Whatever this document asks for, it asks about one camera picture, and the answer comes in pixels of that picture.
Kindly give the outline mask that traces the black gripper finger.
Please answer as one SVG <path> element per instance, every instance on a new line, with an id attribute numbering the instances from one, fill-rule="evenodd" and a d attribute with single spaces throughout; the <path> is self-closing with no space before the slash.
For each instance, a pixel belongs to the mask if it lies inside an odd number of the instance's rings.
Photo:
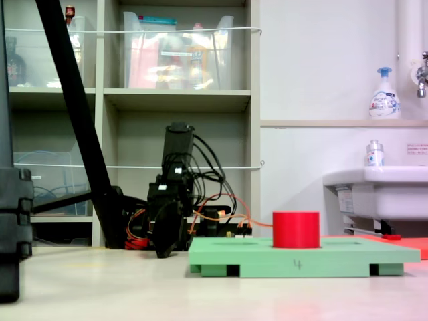
<path id="1" fill-rule="evenodd" d="M 183 205 L 180 201 L 171 203 L 167 211 L 167 249 L 180 247 L 183 240 L 184 217 Z"/>
<path id="2" fill-rule="evenodd" d="M 159 259 L 170 256 L 175 246 L 175 223 L 166 213 L 156 218 L 153 229 L 153 243 Z"/>

